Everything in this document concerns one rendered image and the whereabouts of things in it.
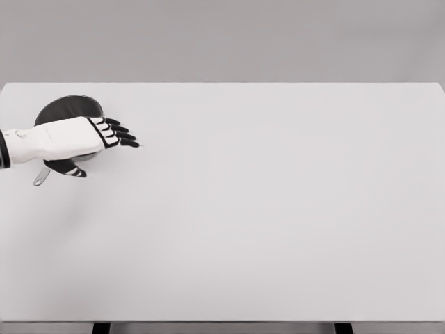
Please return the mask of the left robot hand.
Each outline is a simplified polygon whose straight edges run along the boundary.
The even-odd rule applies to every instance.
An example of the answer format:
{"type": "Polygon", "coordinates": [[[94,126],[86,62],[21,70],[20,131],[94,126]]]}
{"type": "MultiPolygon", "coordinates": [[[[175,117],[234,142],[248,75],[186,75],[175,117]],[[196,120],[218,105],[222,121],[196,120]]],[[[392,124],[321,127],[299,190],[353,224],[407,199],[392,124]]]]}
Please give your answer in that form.
{"type": "Polygon", "coordinates": [[[112,118],[75,118],[34,126],[30,131],[32,157],[47,168],[67,176],[87,177],[75,157],[97,154],[117,146],[140,147],[126,127],[112,118]]]}

